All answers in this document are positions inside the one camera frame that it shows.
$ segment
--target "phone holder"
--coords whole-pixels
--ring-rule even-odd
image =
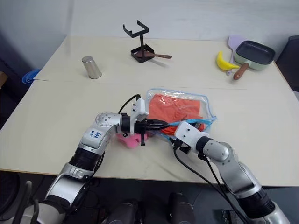
[[[147,44],[144,45],[143,43],[143,34],[146,34],[149,32],[149,28],[147,26],[145,26],[144,24],[142,24],[139,20],[137,20],[137,24],[139,26],[141,26],[142,28],[144,28],[144,30],[141,30],[137,33],[134,33],[132,31],[128,31],[126,28],[125,28],[125,24],[122,26],[123,27],[123,30],[132,38],[134,37],[137,37],[137,36],[140,36],[140,47],[138,48],[135,48],[133,50],[131,50],[131,55],[133,58],[135,58],[136,61],[138,61],[139,63],[143,63],[143,62],[146,62],[147,60],[150,60],[152,58],[154,58],[153,56],[149,56],[149,57],[146,57],[144,55],[144,52],[145,51],[148,51],[150,53],[155,53],[154,50]]]

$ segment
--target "green frying pan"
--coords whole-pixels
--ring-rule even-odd
[[[263,70],[275,56],[275,51],[265,45],[254,41],[243,41],[235,51],[234,59],[242,64],[234,74],[234,80],[241,78],[247,68]]]

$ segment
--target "black cable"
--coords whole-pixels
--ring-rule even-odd
[[[215,172],[214,172],[214,170],[213,170],[213,168],[212,168],[212,166],[210,164],[210,161],[206,160],[206,162],[207,162],[207,165],[209,166],[209,168],[210,168],[210,170],[211,170],[211,172],[212,172],[212,174],[213,174],[213,176],[214,176],[214,178],[215,178],[215,180],[216,180],[216,182],[218,184],[218,187],[220,188],[220,190],[223,193],[223,195],[228,199],[228,196],[226,195],[224,189],[221,187],[221,184],[220,184],[220,182],[219,182],[219,180],[218,180],[218,178],[217,178],[217,176],[216,176],[216,174],[215,174]]]
[[[38,206],[37,199],[32,199],[32,200],[33,200],[34,212],[33,212],[33,216],[31,218],[30,224],[36,224],[37,218],[38,218],[38,213],[39,213],[39,206]]]
[[[122,109],[134,98],[139,99],[141,96],[140,94],[135,94],[134,96],[132,96],[130,99],[128,99],[126,101],[126,103],[120,108],[120,110],[118,111],[118,113],[121,113]]]
[[[247,222],[247,219],[244,217],[244,215],[233,205],[233,203],[230,201],[230,199],[229,199],[229,197],[226,195],[226,193],[225,193],[225,191],[224,191],[224,189],[223,189],[223,187],[221,186],[221,184],[220,184],[220,182],[219,182],[219,180],[218,180],[218,178],[217,178],[217,176],[216,176],[216,174],[215,174],[215,172],[214,172],[214,170],[213,170],[213,168],[212,168],[212,166],[211,166],[211,164],[210,164],[210,161],[208,161],[208,160],[206,160],[206,162],[207,162],[207,164],[208,164],[208,166],[209,166],[209,168],[210,168],[210,170],[211,170],[211,172],[212,172],[212,174],[213,174],[213,176],[214,176],[214,178],[215,178],[215,180],[217,181],[217,184],[218,184],[218,186],[219,186],[219,188],[220,188],[220,190],[222,191],[222,193],[223,193],[223,195],[226,197],[226,201],[229,203],[229,205],[232,207],[232,209],[235,211],[235,213],[240,217],[240,219],[243,221],[243,222]]]
[[[102,154],[100,160],[97,162],[97,165],[95,166],[94,168],[94,174],[98,171],[98,169],[100,168],[103,160],[104,160],[104,155],[105,155],[105,152]]]
[[[24,194],[22,196],[21,202],[19,204],[19,207],[15,213],[14,219],[12,224],[19,224],[21,222],[21,219],[23,217],[23,213],[29,203],[29,199],[31,196],[31,190],[32,190],[32,182],[31,181],[27,181],[26,185],[25,185],[25,191]]]
[[[234,211],[238,214],[238,216],[240,217],[240,219],[244,222],[244,223],[248,223],[247,219],[235,208],[235,206],[231,203],[231,201],[229,200],[229,198],[227,197],[227,195],[223,194],[218,188],[216,188],[208,179],[206,179],[203,175],[199,174],[198,172],[196,172],[194,169],[192,169],[191,167],[189,167],[187,164],[185,164],[179,157],[177,154],[177,150],[174,149],[173,150],[175,157],[177,158],[177,160],[184,166],[186,167],[188,170],[190,170],[191,172],[195,173],[197,176],[199,176],[201,179],[203,179],[205,182],[207,182],[212,188],[214,188],[214,190],[216,190],[228,203],[230,206],[232,206],[232,208],[234,209]]]
[[[32,199],[34,199],[34,196],[35,196],[35,194],[37,193],[37,191],[38,191],[38,189],[40,188],[40,186],[42,185],[44,179],[45,179],[45,176],[43,176],[43,178],[42,178],[42,180],[40,181],[40,183],[38,184],[38,186],[37,186],[35,192],[32,194],[32,196],[31,196]],[[6,219],[0,219],[0,221],[1,221],[1,222],[3,222],[3,221],[7,221],[7,220],[9,220],[9,219],[11,219],[11,218],[13,218],[13,217],[6,218]]]

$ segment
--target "black nonstick surface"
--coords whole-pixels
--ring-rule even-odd
[[[243,41],[236,49],[236,53],[259,64],[270,64],[275,56],[272,48],[254,41]]]

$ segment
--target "silver cylinder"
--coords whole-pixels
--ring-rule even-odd
[[[90,78],[96,79],[102,76],[102,73],[99,70],[97,64],[94,62],[93,57],[85,56],[82,58],[82,62]]]

